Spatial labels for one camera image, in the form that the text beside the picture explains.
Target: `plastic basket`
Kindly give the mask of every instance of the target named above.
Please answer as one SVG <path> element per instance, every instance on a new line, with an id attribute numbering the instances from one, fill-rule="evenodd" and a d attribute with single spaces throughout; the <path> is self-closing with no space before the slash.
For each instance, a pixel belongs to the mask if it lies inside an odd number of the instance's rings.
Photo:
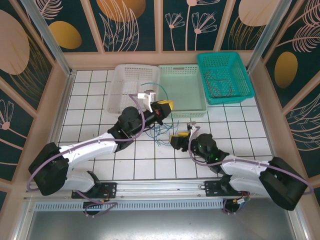
<path id="1" fill-rule="evenodd" d="M 110 89 L 104 103 L 104 110 L 115 117 L 118 117 L 122 111 L 129 106 L 136 107 L 135 103 L 129 97 L 129 94 L 143 93 L 145 90 L 152 89 L 159 92 L 156 85 L 143 85 L 148 82 L 160 82 L 160 69 L 157 66 L 139 65 L 139 64 L 121 64 L 116 66 L 111 80 Z M 143 100 L 138 100 L 140 106 L 143 106 Z"/>
<path id="2" fill-rule="evenodd" d="M 160 84 L 173 100 L 173 118 L 202 118 L 207 112 L 206 96 L 199 67 L 192 65 L 160 65 Z M 159 98 L 166 99 L 159 89 Z"/>
<path id="3" fill-rule="evenodd" d="M 255 96 L 237 52 L 210 52 L 197 56 L 208 104 L 233 104 Z"/>

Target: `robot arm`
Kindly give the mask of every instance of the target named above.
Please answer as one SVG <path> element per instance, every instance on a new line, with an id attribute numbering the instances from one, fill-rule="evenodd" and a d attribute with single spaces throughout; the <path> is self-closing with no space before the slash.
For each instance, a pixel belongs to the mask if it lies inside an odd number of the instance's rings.
<path id="1" fill-rule="evenodd" d="M 187 129 L 188 132 L 171 136 L 170 144 L 176 150 L 188 151 L 196 123 L 188 123 Z M 218 149 L 212 137 L 211 134 L 200 134 L 191 140 L 190 150 L 195 156 L 204 159 L 211 171 L 223 175 L 217 184 L 219 190 L 223 190 L 226 194 L 231 190 L 258 194 L 271 198 L 283 209 L 289 211 L 295 209 L 307 185 L 292 176 L 267 167 L 273 166 L 301 177 L 284 160 L 274 157 L 271 161 L 260 161 L 257 164 L 255 160 L 236 157 Z"/>
<path id="2" fill-rule="evenodd" d="M 162 125 L 162 121 L 173 109 L 172 101 L 154 102 L 155 94 L 156 92 L 147 90 L 137 95 L 139 99 L 143 99 L 146 108 L 146 111 L 142 113 L 145 129 L 150 128 L 154 123 Z M 135 107 L 129 106 L 122 111 L 118 121 L 111 129 L 96 138 L 60 147 L 57 147 L 54 142 L 48 143 L 28 170 L 33 174 L 40 165 L 52 156 L 67 152 L 46 164 L 34 176 L 33 179 L 41 194 L 47 196 L 58 190 L 78 190 L 83 193 L 90 193 L 90 196 L 94 198 L 101 187 L 97 176 L 91 171 L 78 172 L 74 171 L 73 168 L 100 155 L 113 154 L 124 150 L 134 142 L 131 138 L 142 130 L 142 126 L 143 119 L 139 111 Z"/>

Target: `black mounting bracket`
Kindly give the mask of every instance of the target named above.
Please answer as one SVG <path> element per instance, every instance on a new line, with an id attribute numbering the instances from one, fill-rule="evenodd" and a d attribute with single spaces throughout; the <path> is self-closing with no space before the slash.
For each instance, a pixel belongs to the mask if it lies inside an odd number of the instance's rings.
<path id="1" fill-rule="evenodd" d="M 101 186 L 99 191 L 94 195 L 91 195 L 89 192 L 83 192 L 83 195 L 90 199 L 107 199 L 109 193 L 109 199 L 116 198 L 117 194 L 117 183 L 116 182 L 101 182 Z M 72 199 L 83 199 L 78 193 L 75 191 L 71 194 Z"/>
<path id="2" fill-rule="evenodd" d="M 232 188 L 222 189 L 220 181 L 205 181 L 204 191 L 207 197 L 242 196 L 242 191 L 236 191 Z"/>

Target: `light green plastic basket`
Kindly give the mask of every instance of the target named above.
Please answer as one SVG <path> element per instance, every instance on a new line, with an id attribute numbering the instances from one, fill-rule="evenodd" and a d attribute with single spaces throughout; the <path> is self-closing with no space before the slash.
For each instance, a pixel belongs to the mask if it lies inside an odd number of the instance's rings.
<path id="1" fill-rule="evenodd" d="M 207 112 L 206 95 L 197 64 L 160 65 L 160 84 L 173 101 L 173 118 L 202 118 Z M 159 88 L 158 100 L 166 94 Z"/>

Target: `flower illustration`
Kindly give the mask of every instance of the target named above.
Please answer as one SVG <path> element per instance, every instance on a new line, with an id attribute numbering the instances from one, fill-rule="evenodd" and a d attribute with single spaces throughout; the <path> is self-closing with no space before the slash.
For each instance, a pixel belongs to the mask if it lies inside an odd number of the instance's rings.
<path id="1" fill-rule="evenodd" d="M 194 7 L 196 5 L 216 4 L 218 2 L 220 2 L 220 0 L 186 0 L 186 3 L 191 7 Z"/>
<path id="2" fill-rule="evenodd" d="M 10 121 L 14 114 L 15 105 L 8 101 L 7 106 L 3 99 L 0 100 L 0 129 L 8 130 L 10 128 Z"/>
<path id="3" fill-rule="evenodd" d="M 175 51 L 176 49 L 174 44 L 174 38 L 172 36 L 172 29 L 183 27 L 185 25 L 185 22 L 183 21 L 181 13 L 173 13 L 172 16 L 170 13 L 167 13 L 165 15 L 165 20 L 170 28 L 172 47 L 173 51 Z"/>
<path id="4" fill-rule="evenodd" d="M 217 25 L 214 24 L 216 13 L 203 13 L 199 18 L 199 12 L 192 14 L 192 25 L 195 33 L 194 50 L 197 50 L 197 36 L 198 34 L 210 33 L 217 30 Z"/>

